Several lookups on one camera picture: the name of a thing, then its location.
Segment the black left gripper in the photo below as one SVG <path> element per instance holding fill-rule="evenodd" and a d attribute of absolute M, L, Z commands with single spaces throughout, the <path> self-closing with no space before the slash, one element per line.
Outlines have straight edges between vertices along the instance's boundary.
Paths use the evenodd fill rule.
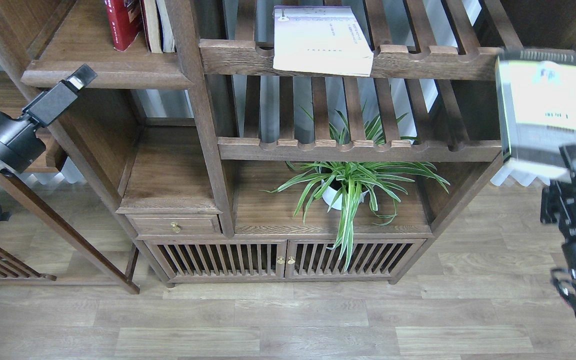
<path fill-rule="evenodd" d="M 12 118 L 0 111 L 0 169 L 7 167 L 23 173 L 46 150 L 35 134 L 39 127 L 47 127 L 60 117 L 98 74 L 82 64 L 66 79 L 48 91 L 42 91 L 22 109 L 21 116 Z"/>

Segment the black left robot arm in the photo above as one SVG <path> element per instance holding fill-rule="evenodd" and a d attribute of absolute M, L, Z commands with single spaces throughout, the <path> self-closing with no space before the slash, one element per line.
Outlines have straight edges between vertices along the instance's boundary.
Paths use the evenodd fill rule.
<path fill-rule="evenodd" d="M 0 111 L 0 172 L 23 173 L 46 145 L 36 135 L 39 128 L 46 128 L 57 120 L 78 98 L 80 91 L 97 77 L 87 64 L 82 64 L 66 79 L 42 91 L 26 105 L 21 114 L 12 118 Z M 0 205 L 0 221 L 10 215 Z"/>

